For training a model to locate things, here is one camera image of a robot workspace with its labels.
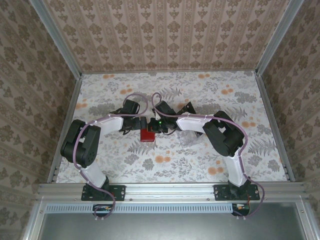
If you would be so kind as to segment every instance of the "floral wallpaper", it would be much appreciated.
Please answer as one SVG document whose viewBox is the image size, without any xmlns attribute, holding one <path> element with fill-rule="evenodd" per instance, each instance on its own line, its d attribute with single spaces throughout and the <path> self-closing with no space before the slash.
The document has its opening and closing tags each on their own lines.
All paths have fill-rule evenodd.
<svg viewBox="0 0 320 240">
<path fill-rule="evenodd" d="M 199 114 L 225 111 L 249 136 L 243 154 L 247 174 L 258 181 L 287 180 L 253 71 L 83 75 L 73 118 L 95 120 L 120 108 L 128 94 L 139 93 L 150 100 L 156 91 L 176 112 L 189 101 Z M 145 108 L 141 97 L 132 96 L 132 100 L 141 104 L 141 110 Z M 144 115 L 148 120 L 154 116 L 150 105 Z M 100 136 L 97 164 L 112 183 L 226 182 L 224 158 L 209 139 L 203 135 L 194 145 L 182 148 L 179 133 L 157 134 L 155 142 L 140 142 L 140 131 Z M 63 159 L 56 182 L 83 179 Z"/>
<path fill-rule="evenodd" d="M 320 1 L 305 0 L 262 75 L 296 180 L 320 225 Z"/>
<path fill-rule="evenodd" d="M 83 73 L 255 69 L 289 0 L 45 0 Z"/>
<path fill-rule="evenodd" d="M 75 79 L 27 0 L 0 1 L 0 239 L 19 239 Z"/>
</svg>

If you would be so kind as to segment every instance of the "patterned wall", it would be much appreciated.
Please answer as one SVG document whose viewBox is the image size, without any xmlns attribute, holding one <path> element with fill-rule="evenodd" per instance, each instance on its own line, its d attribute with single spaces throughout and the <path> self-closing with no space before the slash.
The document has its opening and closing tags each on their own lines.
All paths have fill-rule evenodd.
<svg viewBox="0 0 320 240">
<path fill-rule="evenodd" d="M 320 223 L 320 1 L 305 0 L 263 80 L 295 177 Z"/>
<path fill-rule="evenodd" d="M 0 1 L 0 239 L 19 239 L 47 181 L 75 80 L 27 0 Z"/>
<path fill-rule="evenodd" d="M 289 0 L 45 0 L 83 72 L 254 69 Z"/>
</svg>

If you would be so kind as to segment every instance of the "gray leaf pattern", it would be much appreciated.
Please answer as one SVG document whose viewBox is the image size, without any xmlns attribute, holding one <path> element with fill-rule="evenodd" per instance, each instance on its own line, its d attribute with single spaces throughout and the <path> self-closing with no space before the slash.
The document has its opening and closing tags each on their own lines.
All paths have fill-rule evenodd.
<svg viewBox="0 0 320 240">
<path fill-rule="evenodd" d="M 154 92 L 160 92 L 162 99 L 176 112 L 188 102 L 198 114 L 225 111 L 249 135 L 248 146 L 242 154 L 247 174 L 258 181 L 286 180 L 253 72 L 83 75 L 73 118 L 86 122 L 95 120 L 120 108 L 127 95 L 139 93 L 149 101 L 144 115 L 150 119 L 154 117 L 150 107 Z M 140 104 L 140 111 L 146 107 L 141 97 L 132 96 L 130 99 Z M 155 142 L 140 142 L 140 131 L 126 135 L 111 132 L 100 136 L 97 164 L 112 183 L 227 181 L 224 158 L 214 150 L 209 139 L 202 135 L 190 146 L 182 148 L 181 134 L 157 134 Z M 7 131 L 3 137 L 12 141 Z M 49 160 L 47 155 L 41 159 Z M 63 159 L 57 183 L 83 181 L 72 164 Z"/>
</svg>

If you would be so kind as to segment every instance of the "purple cable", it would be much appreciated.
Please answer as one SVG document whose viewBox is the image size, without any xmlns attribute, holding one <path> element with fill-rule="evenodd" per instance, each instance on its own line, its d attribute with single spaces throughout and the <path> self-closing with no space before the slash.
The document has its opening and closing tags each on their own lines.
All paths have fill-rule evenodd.
<svg viewBox="0 0 320 240">
<path fill-rule="evenodd" d="M 262 190 L 262 198 L 261 198 L 261 201 L 258 205 L 258 207 L 252 212 L 250 213 L 249 215 L 245 216 L 246 218 L 248 217 L 251 217 L 252 215 L 254 215 L 261 207 L 262 203 L 264 202 L 264 199 L 265 199 L 265 189 L 264 187 L 252 180 L 250 177 L 247 176 L 246 172 L 245 172 L 245 167 L 244 167 L 244 163 L 243 163 L 243 160 L 242 160 L 242 157 L 241 157 L 241 153 L 244 151 L 245 147 L 247 146 L 248 144 L 248 135 L 247 133 L 245 132 L 245 130 L 237 123 L 233 122 L 233 121 L 230 121 L 228 119 L 225 119 L 225 118 L 221 118 L 221 117 L 216 117 L 216 116 L 208 116 L 208 115 L 200 115 L 200 114 L 182 114 L 182 115 L 168 115 L 168 114 L 165 114 L 165 113 L 162 113 L 160 112 L 156 107 L 155 107 L 155 103 L 154 103 L 154 97 L 155 95 L 158 95 L 159 98 L 160 98 L 160 101 L 162 99 L 162 96 L 159 92 L 155 92 L 152 97 L 151 97 L 151 104 L 152 104 L 152 107 L 154 108 L 154 110 L 158 113 L 158 114 L 161 114 L 162 116 L 165 116 L 165 117 L 169 117 L 169 118 L 180 118 L 180 117 L 196 117 L 196 118 L 201 118 L 201 119 L 214 119 L 214 120 L 218 120 L 218 121 L 223 121 L 223 122 L 226 122 L 226 123 L 229 123 L 229 124 L 232 124 L 234 125 L 235 127 L 237 127 L 244 135 L 244 138 L 245 138 L 245 141 L 244 141 L 244 144 L 243 146 L 241 147 L 241 149 L 239 150 L 238 152 L 238 157 L 239 157 L 239 162 L 240 162 L 240 167 L 241 167 L 241 171 L 242 171 L 242 174 L 243 176 L 249 180 L 250 182 L 252 182 L 253 184 L 256 184 L 257 186 L 259 186 Z"/>
<path fill-rule="evenodd" d="M 84 178 L 84 180 L 85 180 L 91 187 L 95 188 L 96 190 L 99 190 L 99 191 L 101 191 L 101 192 L 104 192 L 104 193 L 108 194 L 108 195 L 112 198 L 112 208 L 110 209 L 109 213 L 108 213 L 104 218 L 109 217 L 110 214 L 111 214 L 111 213 L 113 212 L 113 210 L 115 209 L 116 199 L 115 199 L 115 197 L 114 197 L 110 192 L 108 192 L 108 191 L 106 191 L 106 190 L 104 190 L 104 189 L 101 189 L 100 187 L 95 186 L 95 185 L 94 185 L 92 182 L 90 182 L 89 179 L 82 173 L 82 171 L 81 171 L 82 168 L 77 165 L 76 152 L 77 152 L 77 148 L 78 148 L 78 145 L 79 145 L 80 138 L 81 138 L 82 134 L 84 133 L 84 131 L 86 130 L 86 128 L 87 128 L 88 126 L 90 126 L 90 125 L 92 125 L 92 124 L 95 124 L 95 123 L 98 123 L 98 122 L 101 122 L 101 121 L 103 121 L 103 120 L 107 120 L 107 119 L 112 118 L 112 117 L 138 117 L 138 116 L 141 116 L 142 114 L 144 114 L 144 113 L 148 110 L 148 100 L 147 100 L 147 98 L 146 98 L 145 96 L 143 96 L 143 95 L 141 95 L 141 94 L 132 93 L 132 94 L 128 95 L 128 96 L 124 99 L 123 104 L 125 103 L 125 101 L 126 101 L 129 97 L 131 97 L 131 96 L 133 96 L 133 95 L 140 96 L 140 97 L 142 97 L 142 99 L 145 101 L 146 107 L 145 107 L 145 109 L 144 109 L 143 112 L 138 113 L 138 114 L 110 114 L 110 115 L 101 117 L 101 118 L 99 118 L 99 119 L 97 119 L 97 120 L 90 121 L 90 122 L 88 122 L 86 125 L 84 125 L 83 128 L 80 130 L 80 132 L 79 132 L 79 134 L 78 134 L 78 136 L 77 136 L 77 138 L 76 138 L 76 140 L 75 140 L 75 144 L 74 144 L 74 149 L 73 149 L 73 153 L 72 153 L 72 162 L 73 162 L 73 165 L 75 166 L 75 168 L 79 170 L 80 175 Z M 102 219 L 102 217 L 98 217 L 98 216 L 96 215 L 96 210 L 94 211 L 94 216 L 95 216 L 96 218 Z"/>
</svg>

